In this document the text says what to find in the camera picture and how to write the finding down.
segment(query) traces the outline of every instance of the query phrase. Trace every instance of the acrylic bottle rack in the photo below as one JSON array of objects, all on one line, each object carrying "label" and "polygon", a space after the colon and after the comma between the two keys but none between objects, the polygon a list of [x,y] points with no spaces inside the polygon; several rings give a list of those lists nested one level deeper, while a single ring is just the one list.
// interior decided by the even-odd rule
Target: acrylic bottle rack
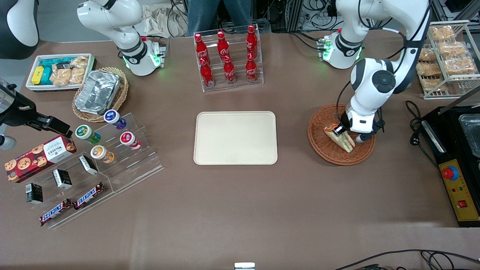
[{"label": "acrylic bottle rack", "polygon": [[[111,124],[96,130],[101,135],[101,140],[98,144],[103,145],[108,151],[115,154],[115,159],[112,163],[106,164],[91,158],[90,150],[93,145],[75,138],[76,153],[20,184],[14,184],[15,187],[13,189],[18,192],[21,200],[25,200],[26,184],[35,183],[42,186],[43,203],[31,205],[31,209],[34,212],[32,214],[32,222],[36,222],[40,226],[38,218],[57,206],[65,198],[75,202],[99,182],[102,182],[105,190],[87,202],[85,206],[79,210],[75,210],[73,207],[65,209],[44,225],[49,229],[58,228],[106,199],[125,191],[134,184],[163,169],[156,152],[147,142],[144,134],[145,126],[131,113],[123,116],[123,118],[127,121],[127,126],[123,130],[118,130]],[[131,150],[130,147],[120,143],[120,135],[125,131],[135,134],[135,137],[142,143],[140,149]],[[87,173],[78,159],[81,155],[85,155],[93,160],[99,173],[94,175]],[[52,171],[55,169],[68,171],[73,185],[71,188],[65,190],[57,187],[52,174]]]},{"label": "acrylic bottle rack", "polygon": [[[230,57],[232,64],[235,66],[235,76],[237,82],[229,86],[225,81],[225,75],[223,73],[223,65],[220,61],[220,56],[217,50],[217,33],[220,29],[196,32],[195,34],[202,35],[202,40],[207,46],[208,56],[210,57],[210,68],[212,69],[212,75],[215,80],[215,86],[206,87],[202,82],[202,76],[200,75],[200,84],[204,92],[225,90],[243,86],[253,86],[264,83],[264,69],[262,61],[262,46],[260,44],[260,33],[258,32],[258,25],[255,25],[255,34],[257,35],[257,58],[255,63],[257,64],[257,81],[254,84],[247,83],[247,75],[245,65],[247,64],[247,27],[228,27],[223,28],[225,32],[225,40],[228,42],[228,49],[230,51]],[[195,50],[195,40],[193,41],[193,49]],[[198,72],[200,73],[200,62],[197,57]]]}]

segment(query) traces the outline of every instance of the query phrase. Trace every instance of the red switch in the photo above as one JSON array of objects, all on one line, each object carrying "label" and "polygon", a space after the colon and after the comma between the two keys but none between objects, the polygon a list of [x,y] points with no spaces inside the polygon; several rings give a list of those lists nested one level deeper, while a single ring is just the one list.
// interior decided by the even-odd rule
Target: red switch
[{"label": "red switch", "polygon": [[458,179],[458,170],[453,166],[448,166],[442,170],[442,175],[449,180],[455,181]]},{"label": "red switch", "polygon": [[467,202],[466,202],[466,201],[458,201],[458,206],[459,206],[460,208],[467,207]]}]

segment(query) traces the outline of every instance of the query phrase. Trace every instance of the round wicker basket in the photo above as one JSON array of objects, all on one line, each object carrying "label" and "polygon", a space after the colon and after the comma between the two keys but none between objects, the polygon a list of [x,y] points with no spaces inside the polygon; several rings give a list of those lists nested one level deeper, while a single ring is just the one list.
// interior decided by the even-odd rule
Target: round wicker basket
[{"label": "round wicker basket", "polygon": [[[366,160],[373,152],[375,136],[364,143],[355,142],[353,151],[347,153],[324,132],[324,127],[332,123],[339,123],[336,117],[335,107],[335,104],[323,106],[310,118],[307,131],[308,140],[315,152],[328,162],[343,166],[358,164]],[[344,111],[345,104],[339,104],[338,113],[341,115]],[[351,131],[349,131],[348,134],[354,140],[358,135],[358,133]]]},{"label": "round wicker basket", "polygon": [[[120,79],[121,79],[120,88],[118,89],[117,94],[115,95],[115,98],[113,99],[113,102],[112,102],[113,106],[111,106],[111,109],[118,110],[120,108],[120,106],[123,104],[123,102],[125,101],[125,99],[127,98],[127,93],[128,93],[127,77],[125,76],[123,71],[121,71],[118,68],[106,67],[106,68],[100,68],[98,70],[111,72],[111,73],[114,73],[114,74],[117,74],[118,76],[120,76]],[[88,113],[88,112],[82,112],[82,111],[77,110],[77,108],[75,108],[75,99],[80,94],[83,87],[84,87],[83,85],[80,86],[78,91],[75,93],[75,96],[73,97],[73,100],[74,100],[74,102],[72,103],[73,112],[80,119],[87,120],[89,122],[93,122],[93,123],[104,122],[103,115],[96,115],[96,114],[92,114],[92,113]]]}]

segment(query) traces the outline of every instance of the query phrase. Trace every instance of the yellow box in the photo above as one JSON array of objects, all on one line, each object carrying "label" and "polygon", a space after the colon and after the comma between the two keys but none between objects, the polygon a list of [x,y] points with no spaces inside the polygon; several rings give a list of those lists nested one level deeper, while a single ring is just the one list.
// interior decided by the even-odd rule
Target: yellow box
[{"label": "yellow box", "polygon": [[43,66],[39,66],[35,68],[35,71],[33,72],[33,76],[32,76],[32,84],[39,85],[40,81],[42,80],[42,74],[43,74]]}]

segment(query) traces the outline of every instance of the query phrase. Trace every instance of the coca-cola bottle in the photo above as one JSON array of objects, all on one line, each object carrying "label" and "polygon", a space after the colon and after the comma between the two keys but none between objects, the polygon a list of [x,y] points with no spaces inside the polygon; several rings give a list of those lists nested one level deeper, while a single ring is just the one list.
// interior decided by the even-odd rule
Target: coca-cola bottle
[{"label": "coca-cola bottle", "polygon": [[232,64],[229,55],[226,55],[224,60],[225,64],[223,65],[223,73],[225,74],[225,80],[227,81],[227,85],[232,86],[237,82],[235,77],[235,67]]},{"label": "coca-cola bottle", "polygon": [[220,60],[222,61],[222,63],[224,63],[225,57],[230,56],[230,52],[228,50],[228,42],[225,40],[225,32],[223,32],[222,30],[220,30],[217,33],[217,35],[218,35],[218,45],[217,45],[218,54],[220,56]]},{"label": "coca-cola bottle", "polygon": [[247,83],[254,84],[257,81],[257,64],[254,61],[254,57],[252,53],[247,55],[248,61],[245,65],[246,73],[247,73]]},{"label": "coca-cola bottle", "polygon": [[213,79],[212,70],[210,66],[208,66],[207,60],[204,57],[200,58],[200,74],[202,75],[202,80],[204,82],[205,87],[214,87],[215,80]]},{"label": "coca-cola bottle", "polygon": [[197,52],[198,59],[203,57],[209,65],[211,64],[210,57],[208,56],[207,45],[205,45],[204,41],[202,40],[202,36],[198,33],[195,34],[195,51]]},{"label": "coca-cola bottle", "polygon": [[255,34],[255,26],[248,26],[247,34],[247,53],[253,54],[253,58],[257,58],[257,35]]}]

